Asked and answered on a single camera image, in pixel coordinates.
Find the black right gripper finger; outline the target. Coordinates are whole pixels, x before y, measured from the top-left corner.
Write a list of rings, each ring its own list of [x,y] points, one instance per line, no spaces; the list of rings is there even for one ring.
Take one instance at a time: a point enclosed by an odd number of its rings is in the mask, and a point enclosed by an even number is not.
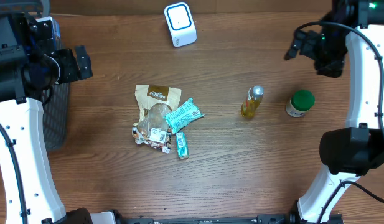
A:
[[[301,30],[296,30],[293,36],[293,40],[291,42],[290,48],[287,50],[284,55],[284,60],[291,60],[296,58],[297,53],[300,51],[304,39],[306,38],[306,33]]]
[[[330,63],[316,62],[316,71],[318,75],[331,78],[339,78],[342,75],[344,68],[343,60],[335,60]]]

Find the green white tissue cup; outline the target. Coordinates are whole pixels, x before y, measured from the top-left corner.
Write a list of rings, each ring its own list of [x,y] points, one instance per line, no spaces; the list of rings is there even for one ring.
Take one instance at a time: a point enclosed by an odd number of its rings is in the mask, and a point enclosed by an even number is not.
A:
[[[309,90],[298,90],[287,102],[285,110],[294,118],[301,118],[314,106],[315,97]]]

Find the yellow bottle silver cap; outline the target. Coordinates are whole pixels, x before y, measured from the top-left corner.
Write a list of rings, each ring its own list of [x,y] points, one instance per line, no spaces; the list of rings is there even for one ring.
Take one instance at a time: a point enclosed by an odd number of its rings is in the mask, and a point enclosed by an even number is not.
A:
[[[264,95],[264,88],[261,85],[256,85],[248,90],[246,100],[241,106],[241,115],[251,119],[254,117],[257,108],[261,104]]]

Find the brown cookie pouch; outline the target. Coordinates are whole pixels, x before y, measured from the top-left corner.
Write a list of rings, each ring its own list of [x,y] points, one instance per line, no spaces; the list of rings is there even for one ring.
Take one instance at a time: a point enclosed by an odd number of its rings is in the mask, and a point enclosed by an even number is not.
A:
[[[164,117],[176,110],[180,103],[182,90],[168,86],[136,85],[135,97],[139,107],[137,130],[146,137],[151,129],[167,131],[169,125]]]

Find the small printed snack bag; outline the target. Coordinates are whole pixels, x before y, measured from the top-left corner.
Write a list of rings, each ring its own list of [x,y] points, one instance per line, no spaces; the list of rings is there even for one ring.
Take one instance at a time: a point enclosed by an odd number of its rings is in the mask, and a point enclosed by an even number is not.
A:
[[[132,135],[135,143],[146,144],[151,148],[163,153],[170,153],[172,144],[172,129],[151,128],[148,131],[139,130],[137,126],[132,127]]]

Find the teal snack packet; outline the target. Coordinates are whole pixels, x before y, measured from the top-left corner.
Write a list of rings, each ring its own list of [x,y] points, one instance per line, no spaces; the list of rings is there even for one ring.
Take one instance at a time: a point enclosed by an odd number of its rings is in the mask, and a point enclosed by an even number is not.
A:
[[[205,115],[200,111],[200,108],[194,103],[194,99],[189,98],[176,110],[165,115],[164,119],[170,126],[172,134],[176,134],[191,122],[203,118],[204,116]]]

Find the green Kleenex tissue pack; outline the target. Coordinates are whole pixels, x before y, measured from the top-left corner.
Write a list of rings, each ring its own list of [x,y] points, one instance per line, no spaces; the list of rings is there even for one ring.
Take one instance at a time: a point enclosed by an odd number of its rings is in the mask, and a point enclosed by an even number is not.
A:
[[[189,158],[189,148],[187,145],[187,138],[183,132],[176,134],[177,153],[181,159]]]

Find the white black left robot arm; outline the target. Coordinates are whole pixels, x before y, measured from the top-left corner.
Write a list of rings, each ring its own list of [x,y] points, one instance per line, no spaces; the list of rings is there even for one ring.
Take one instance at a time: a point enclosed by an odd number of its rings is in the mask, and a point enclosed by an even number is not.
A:
[[[119,223],[114,211],[66,211],[55,188],[43,134],[41,94],[93,75],[84,48],[58,49],[51,17],[0,15],[0,166],[8,223]]]

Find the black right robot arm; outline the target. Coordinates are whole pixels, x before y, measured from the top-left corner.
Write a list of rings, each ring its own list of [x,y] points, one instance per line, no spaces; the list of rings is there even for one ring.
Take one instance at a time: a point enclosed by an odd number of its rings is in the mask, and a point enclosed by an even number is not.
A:
[[[341,76],[350,63],[349,109],[342,129],[323,134],[321,169],[307,192],[280,223],[341,223],[332,209],[368,171],[384,164],[384,0],[334,1],[317,21],[295,29],[284,58],[303,55],[319,75]]]

